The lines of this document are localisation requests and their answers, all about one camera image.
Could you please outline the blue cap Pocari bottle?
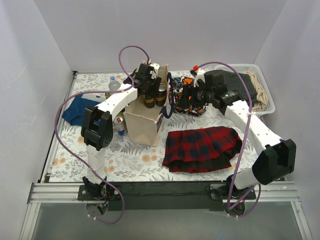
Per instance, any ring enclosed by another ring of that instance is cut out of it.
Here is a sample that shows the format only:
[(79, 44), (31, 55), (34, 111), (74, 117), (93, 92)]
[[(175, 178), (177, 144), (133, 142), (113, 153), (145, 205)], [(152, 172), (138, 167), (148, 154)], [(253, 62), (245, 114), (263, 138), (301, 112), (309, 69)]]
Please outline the blue cap Pocari bottle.
[(110, 91), (117, 91), (119, 88), (120, 88), (120, 86), (121, 86), (121, 84), (120, 84), (120, 82), (116, 79), (116, 77), (115, 76), (111, 76), (110, 78), (109, 78), (109, 85), (108, 85), (108, 87), (109, 87), (109, 90)]

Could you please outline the beige canvas tote bag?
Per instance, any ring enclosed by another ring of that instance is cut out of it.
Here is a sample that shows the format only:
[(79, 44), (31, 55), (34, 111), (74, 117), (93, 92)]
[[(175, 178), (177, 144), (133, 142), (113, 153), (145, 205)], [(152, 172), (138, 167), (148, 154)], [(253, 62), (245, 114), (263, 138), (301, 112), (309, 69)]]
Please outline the beige canvas tote bag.
[(147, 108), (145, 106), (145, 95), (140, 95), (125, 107), (124, 118), (132, 142), (153, 147), (158, 146), (163, 118), (168, 114), (170, 87), (168, 73), (168, 65), (160, 65), (158, 76), (162, 78), (161, 83), (167, 85), (167, 97), (164, 106), (159, 107), (155, 104), (153, 108)]

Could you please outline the green Perrier bottle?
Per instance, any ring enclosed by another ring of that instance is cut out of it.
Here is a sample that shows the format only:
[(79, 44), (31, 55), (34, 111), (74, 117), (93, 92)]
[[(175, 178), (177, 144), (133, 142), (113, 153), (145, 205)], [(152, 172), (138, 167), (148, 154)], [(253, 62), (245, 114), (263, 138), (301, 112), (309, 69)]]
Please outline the green Perrier bottle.
[(105, 93), (105, 98), (108, 99), (111, 95), (111, 93)]
[(125, 112), (125, 109), (123, 108), (123, 109), (118, 113), (118, 115), (119, 115), (119, 116), (122, 116), (123, 118), (125, 118), (124, 112)]

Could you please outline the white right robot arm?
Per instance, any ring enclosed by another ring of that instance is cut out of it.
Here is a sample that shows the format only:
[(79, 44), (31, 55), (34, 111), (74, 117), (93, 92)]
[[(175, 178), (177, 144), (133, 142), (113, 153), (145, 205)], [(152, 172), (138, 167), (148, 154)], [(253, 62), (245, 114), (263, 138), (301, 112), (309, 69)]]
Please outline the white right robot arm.
[(248, 75), (201, 68), (190, 73), (194, 80), (193, 86), (186, 88), (191, 97), (188, 102), (212, 104), (244, 133), (258, 155), (252, 167), (228, 177), (225, 188), (230, 198), (237, 199), (250, 187), (266, 186), (294, 171), (297, 150), (294, 141), (273, 133), (250, 111), (257, 93)]

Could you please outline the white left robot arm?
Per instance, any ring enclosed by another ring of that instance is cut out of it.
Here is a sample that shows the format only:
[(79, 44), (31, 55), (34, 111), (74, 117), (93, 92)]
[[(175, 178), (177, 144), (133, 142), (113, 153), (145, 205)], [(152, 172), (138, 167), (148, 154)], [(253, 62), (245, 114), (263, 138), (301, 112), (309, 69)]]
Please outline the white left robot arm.
[(101, 200), (110, 191), (105, 183), (106, 150), (121, 119), (132, 142), (157, 146), (167, 102), (167, 89), (161, 87), (167, 87), (167, 75), (166, 65), (143, 62), (109, 98), (85, 109), (81, 136), (89, 169), (82, 180), (91, 198)]

